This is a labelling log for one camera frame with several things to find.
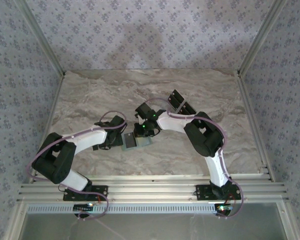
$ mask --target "wall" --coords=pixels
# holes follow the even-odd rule
[[[64,70],[238,69],[273,0],[28,0]]]
[[[0,0],[0,239],[59,81],[13,0]]]
[[[277,181],[300,226],[300,0],[289,0],[245,76]]]

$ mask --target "black bracket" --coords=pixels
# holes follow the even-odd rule
[[[89,189],[89,192],[103,194],[106,197],[108,196],[108,186],[107,185],[92,185]],[[83,194],[76,193],[69,189],[64,190],[63,201],[71,201],[71,202],[95,202],[95,201],[106,201],[102,196],[98,196],[95,194]]]
[[[237,185],[231,184],[227,187],[226,192],[222,196],[216,196],[213,192],[213,187],[207,185],[196,185],[195,192],[193,193],[198,201],[215,201],[227,200],[229,195],[232,195],[235,200],[241,200],[240,190]]]

